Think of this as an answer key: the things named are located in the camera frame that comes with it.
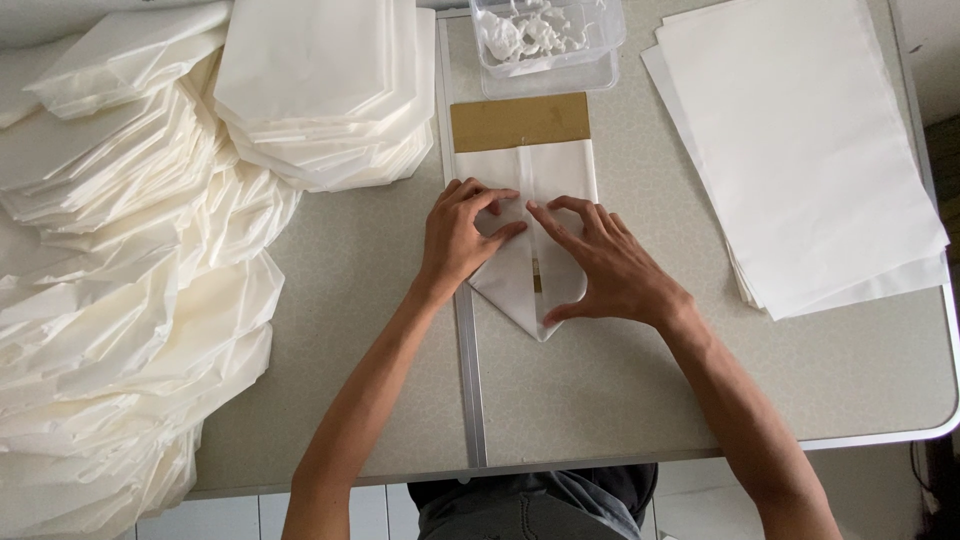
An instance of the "hand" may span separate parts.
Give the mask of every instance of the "hand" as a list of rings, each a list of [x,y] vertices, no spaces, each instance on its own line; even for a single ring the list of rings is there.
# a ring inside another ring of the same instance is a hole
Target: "hand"
[[[587,293],[575,304],[554,307],[543,318],[551,327],[574,317],[620,317],[658,330],[693,306],[693,297],[657,265],[615,213],[585,199],[558,197],[527,209],[587,273]],[[548,209],[570,209],[584,221],[583,239],[557,222]]]
[[[447,185],[426,217],[423,264],[417,279],[429,294],[445,302],[504,242],[526,231],[522,221],[508,223],[491,236],[483,236],[473,226],[480,210],[500,215],[500,199],[519,196],[513,189],[487,189],[475,178]]]

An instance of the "forearm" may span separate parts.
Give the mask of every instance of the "forearm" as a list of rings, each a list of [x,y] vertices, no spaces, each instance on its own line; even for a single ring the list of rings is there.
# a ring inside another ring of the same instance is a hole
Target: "forearm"
[[[444,298],[414,282],[386,328],[330,404],[297,471],[294,490],[347,492],[390,417],[423,336]]]
[[[770,400],[696,308],[661,329],[736,475],[757,507],[826,511],[820,481]]]

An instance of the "left hand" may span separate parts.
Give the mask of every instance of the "left hand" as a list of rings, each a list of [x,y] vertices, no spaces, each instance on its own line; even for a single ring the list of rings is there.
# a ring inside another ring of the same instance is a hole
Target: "left hand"
[[[508,223],[490,236],[473,226],[480,210],[500,215],[499,201],[519,196],[514,189],[488,189],[475,178],[450,182],[426,217],[423,263],[416,282],[445,302],[504,242],[526,231],[522,221]]]

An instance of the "right hand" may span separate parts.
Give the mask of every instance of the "right hand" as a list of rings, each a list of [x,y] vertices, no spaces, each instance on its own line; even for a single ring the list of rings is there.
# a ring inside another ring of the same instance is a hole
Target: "right hand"
[[[662,331],[693,308],[693,297],[657,265],[616,213],[566,195],[547,203],[546,209],[528,201],[527,209],[587,274],[584,298],[551,309],[543,318],[545,327],[574,317],[620,317]],[[556,209],[580,214],[583,238],[565,229],[548,212]]]

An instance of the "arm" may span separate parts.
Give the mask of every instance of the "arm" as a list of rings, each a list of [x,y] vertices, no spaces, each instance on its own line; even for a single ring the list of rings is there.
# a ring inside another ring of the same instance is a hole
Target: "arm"
[[[587,274],[587,293],[544,318],[621,317],[653,326],[686,375],[733,473],[754,501],[768,540],[840,540],[827,495],[793,433],[701,317],[690,296],[644,251],[620,217],[590,201],[560,197],[584,221],[581,239],[546,209],[527,208]]]
[[[473,227],[483,208],[500,212],[511,189],[476,179],[451,182],[427,216],[420,273],[386,328],[326,411],[294,472],[283,540],[349,538],[350,487],[394,408],[400,387],[434,315],[457,286],[504,242],[526,229],[505,225],[490,237]]]

